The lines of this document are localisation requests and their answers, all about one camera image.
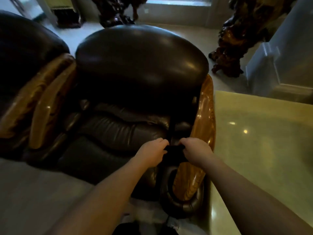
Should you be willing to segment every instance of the person's left hand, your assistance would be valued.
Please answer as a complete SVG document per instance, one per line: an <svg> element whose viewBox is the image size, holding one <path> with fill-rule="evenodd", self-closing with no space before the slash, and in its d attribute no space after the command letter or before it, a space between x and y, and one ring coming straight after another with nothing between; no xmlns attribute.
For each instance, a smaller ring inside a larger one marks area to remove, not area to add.
<svg viewBox="0 0 313 235"><path fill-rule="evenodd" d="M163 138L158 138L153 141L143 144L135 155L135 159L140 163L144 163L145 166L155 167L163 158L163 155L167 153L164 148L169 145L168 141Z"/></svg>

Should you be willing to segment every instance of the yellow tabletop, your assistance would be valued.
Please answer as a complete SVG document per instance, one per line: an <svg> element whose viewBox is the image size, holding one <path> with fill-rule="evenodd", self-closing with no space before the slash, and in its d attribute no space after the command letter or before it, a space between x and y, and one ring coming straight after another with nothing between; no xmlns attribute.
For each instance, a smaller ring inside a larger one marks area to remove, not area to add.
<svg viewBox="0 0 313 235"><path fill-rule="evenodd" d="M215 153L313 226L313 105L215 92ZM210 233L240 234L211 184Z"/></svg>

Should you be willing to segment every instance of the glossy wooden armrest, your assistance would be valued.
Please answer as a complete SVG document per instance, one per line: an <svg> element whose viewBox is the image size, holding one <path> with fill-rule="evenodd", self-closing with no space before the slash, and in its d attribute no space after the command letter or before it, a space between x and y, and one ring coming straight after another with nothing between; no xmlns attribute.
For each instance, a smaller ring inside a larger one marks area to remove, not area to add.
<svg viewBox="0 0 313 235"><path fill-rule="evenodd" d="M44 90L56 78L58 72L74 61L70 54L62 54L43 68L18 92L12 104L0 120L0 138L11 138L14 129L32 113Z"/></svg>
<svg viewBox="0 0 313 235"><path fill-rule="evenodd" d="M201 87L198 112L190 137L202 139L214 150L215 133L213 81L210 75L207 75ZM175 196L181 201L190 200L201 185L204 176L205 172L202 169L189 162L181 163L173 183Z"/></svg>
<svg viewBox="0 0 313 235"><path fill-rule="evenodd" d="M66 68L42 94L33 114L29 147L38 149L51 135L62 103L76 77L76 63Z"/></svg>

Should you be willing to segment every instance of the wood grain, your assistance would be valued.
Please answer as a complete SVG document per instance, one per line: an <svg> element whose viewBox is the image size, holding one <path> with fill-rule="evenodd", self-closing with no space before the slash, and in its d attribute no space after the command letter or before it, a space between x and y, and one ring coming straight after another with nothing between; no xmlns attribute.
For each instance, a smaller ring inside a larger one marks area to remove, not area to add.
<svg viewBox="0 0 313 235"><path fill-rule="evenodd" d="M207 75L201 87L198 112L190 137L200 138L214 150L215 134L213 81L210 75ZM202 169L191 165L189 162L181 163L173 183L175 196L181 201L190 200L198 190L204 176L205 172Z"/></svg>
<svg viewBox="0 0 313 235"><path fill-rule="evenodd" d="M70 54L62 54L49 62L23 86L12 104L0 120L0 138L12 138L14 129L26 117L33 113L44 90L57 77L58 72L74 61Z"/></svg>
<svg viewBox="0 0 313 235"><path fill-rule="evenodd" d="M38 149L47 142L54 129L66 94L76 77L76 63L66 68L42 94L33 114L29 147Z"/></svg>

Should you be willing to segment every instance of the chair backrest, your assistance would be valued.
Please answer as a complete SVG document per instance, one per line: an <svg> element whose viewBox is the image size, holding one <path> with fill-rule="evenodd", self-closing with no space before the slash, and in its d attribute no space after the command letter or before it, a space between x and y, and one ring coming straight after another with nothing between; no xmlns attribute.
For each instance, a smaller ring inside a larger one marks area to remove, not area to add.
<svg viewBox="0 0 313 235"><path fill-rule="evenodd" d="M78 46L76 61L83 87L96 99L166 111L191 103L209 71L192 43L147 25L93 33Z"/></svg>
<svg viewBox="0 0 313 235"><path fill-rule="evenodd" d="M32 20L0 11L0 84L22 86L68 46Z"/></svg>

